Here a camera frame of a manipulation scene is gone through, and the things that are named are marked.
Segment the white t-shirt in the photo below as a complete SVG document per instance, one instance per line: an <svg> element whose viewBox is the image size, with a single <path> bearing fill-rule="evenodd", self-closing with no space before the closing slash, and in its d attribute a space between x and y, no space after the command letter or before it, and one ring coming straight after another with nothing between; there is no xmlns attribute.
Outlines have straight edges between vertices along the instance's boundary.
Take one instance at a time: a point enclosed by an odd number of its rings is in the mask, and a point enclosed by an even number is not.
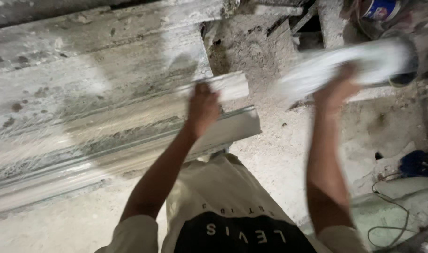
<svg viewBox="0 0 428 253"><path fill-rule="evenodd" d="M350 227L325 228L318 239L304 235L232 154L184 164L166 203L163 253L367 252ZM96 253L157 253L157 233L153 218L133 216Z"/></svg>

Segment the forearm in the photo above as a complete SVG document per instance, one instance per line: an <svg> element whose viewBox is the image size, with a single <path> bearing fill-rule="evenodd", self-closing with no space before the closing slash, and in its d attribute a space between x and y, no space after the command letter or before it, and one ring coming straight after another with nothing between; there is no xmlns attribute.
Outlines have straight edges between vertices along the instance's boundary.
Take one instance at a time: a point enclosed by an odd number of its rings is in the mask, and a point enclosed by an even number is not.
<svg viewBox="0 0 428 253"><path fill-rule="evenodd" d="M348 191L338 161L338 113L318 110L306 174L308 209L317 233L335 225L353 226Z"/></svg>
<svg viewBox="0 0 428 253"><path fill-rule="evenodd" d="M156 218L196 140L197 136L185 125L134 187L120 221L139 214Z"/></svg>

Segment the dusty floor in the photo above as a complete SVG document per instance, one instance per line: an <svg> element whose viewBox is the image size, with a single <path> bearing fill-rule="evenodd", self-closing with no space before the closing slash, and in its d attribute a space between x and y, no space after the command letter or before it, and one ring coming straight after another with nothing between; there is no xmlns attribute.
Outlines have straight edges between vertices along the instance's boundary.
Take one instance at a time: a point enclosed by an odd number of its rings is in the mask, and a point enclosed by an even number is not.
<svg viewBox="0 0 428 253"><path fill-rule="evenodd" d="M244 70L249 80L246 99L224 105L226 111L255 104L262 134L234 143L234 153L297 223L308 221L304 168L311 132L312 108L291 111L268 97L279 77L275 52L265 38L273 20L238 16L222 21L206 43L214 74ZM428 150L428 140L414 87L403 95L350 103L341 121L341 162L353 195L370 192L379 173L396 169L400 155ZM385 159L375 161L375 152ZM0 253L93 252L110 241L123 206L138 178L20 213L0 221ZM159 241L165 235L165 214L158 216Z"/></svg>

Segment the electrical cable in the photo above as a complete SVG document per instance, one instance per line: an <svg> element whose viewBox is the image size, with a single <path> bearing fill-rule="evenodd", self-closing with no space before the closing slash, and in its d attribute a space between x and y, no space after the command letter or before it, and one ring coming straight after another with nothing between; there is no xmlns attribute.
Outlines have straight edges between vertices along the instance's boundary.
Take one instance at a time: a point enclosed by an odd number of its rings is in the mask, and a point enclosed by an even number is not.
<svg viewBox="0 0 428 253"><path fill-rule="evenodd" d="M368 240L369 240L369 242L370 242L373 246L375 246L375 247L379 247L379 248L385 248L385 249L387 249L387 248L392 247L395 243L397 243L397 241L402 237L402 235L403 235L403 233L404 233L405 231L409 231L409 232L417 233L416 231L409 230L409 229L407 228L407 227L408 227L408 219L409 219L409 210L407 210L406 208L404 208L402 205L400 205L400 204L396 203L395 201L390 200L388 196L386 196L386 195L384 195L384 194L381 194L381 193L377 192L377 191L374 189L374 186L375 186L377 183L379 183L379 182L381 182L381 181L385 180L385 179L386 179L386 178L388 178L389 176L392 176L392 175L398 175L398 174L403 174L403 172L397 172L397 173L393 173L393 174L387 175L387 176L383 177L381 180L379 180L379 181L375 182L375 183L372 185L372 192L373 192L376 196L378 196L379 198L383 199L384 201L386 201L386 202L388 202L388 203L391 203L391 204L394 204L394 205L396 205L396 206L400 207L402 210L404 210L404 211L406 212L405 224L403 225L403 227L390 227L390 226L375 226L375 227L371 227L371 228L369 229L369 231L367 232L367 239L368 239ZM374 244L374 243L370 240L370 232L371 232L371 231L373 231L373 230L375 230L375 229L379 229L379 228L380 228L380 229L398 229L398 230L401 230L401 231L400 231L400 234L398 234L398 236L397 236L397 237L396 237L396 238L395 238L395 239L394 239L394 240L393 240L389 245L387 245L387 246L381 246L381 245L376 245L376 244Z"/></svg>

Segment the hand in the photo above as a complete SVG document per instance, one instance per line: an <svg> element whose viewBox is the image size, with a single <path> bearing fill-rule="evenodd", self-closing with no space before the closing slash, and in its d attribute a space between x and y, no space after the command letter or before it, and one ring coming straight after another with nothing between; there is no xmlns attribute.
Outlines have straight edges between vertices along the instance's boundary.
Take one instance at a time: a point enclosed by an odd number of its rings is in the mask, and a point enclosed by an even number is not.
<svg viewBox="0 0 428 253"><path fill-rule="evenodd" d="M317 110L336 113L347 98L361 89L359 85L354 83L357 70L355 64L345 63L339 68L339 75L333 78L325 88L314 93Z"/></svg>
<svg viewBox="0 0 428 253"><path fill-rule="evenodd" d="M212 92L206 83L198 83L189 102L189 117L185 127L195 135L202 136L206 129L220 116L217 99L219 92Z"/></svg>

